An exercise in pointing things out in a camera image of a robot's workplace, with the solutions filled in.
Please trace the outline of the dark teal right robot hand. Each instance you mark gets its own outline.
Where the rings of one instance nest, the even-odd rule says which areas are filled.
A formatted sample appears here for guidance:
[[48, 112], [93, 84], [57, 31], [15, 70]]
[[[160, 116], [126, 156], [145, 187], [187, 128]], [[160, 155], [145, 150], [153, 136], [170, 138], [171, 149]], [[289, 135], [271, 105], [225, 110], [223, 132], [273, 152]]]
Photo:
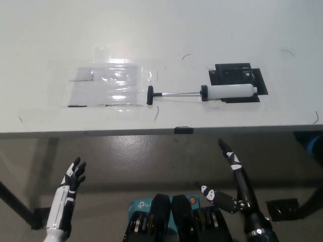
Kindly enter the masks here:
[[233, 149], [222, 139], [218, 144], [223, 156], [228, 160], [237, 185], [237, 197], [233, 198], [221, 191], [201, 185], [200, 190], [205, 198], [218, 208], [234, 214], [241, 212], [245, 219], [246, 234], [256, 235], [260, 231], [271, 229], [272, 226], [259, 208], [259, 204], [249, 177]]

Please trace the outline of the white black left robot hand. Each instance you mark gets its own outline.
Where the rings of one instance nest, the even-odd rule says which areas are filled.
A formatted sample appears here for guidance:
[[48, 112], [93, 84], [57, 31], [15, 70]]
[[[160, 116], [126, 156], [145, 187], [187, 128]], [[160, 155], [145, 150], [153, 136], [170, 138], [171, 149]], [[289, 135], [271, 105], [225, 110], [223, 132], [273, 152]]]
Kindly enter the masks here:
[[71, 163], [57, 188], [47, 220], [47, 228], [71, 230], [71, 220], [74, 212], [77, 190], [85, 180], [86, 162], [78, 157]]

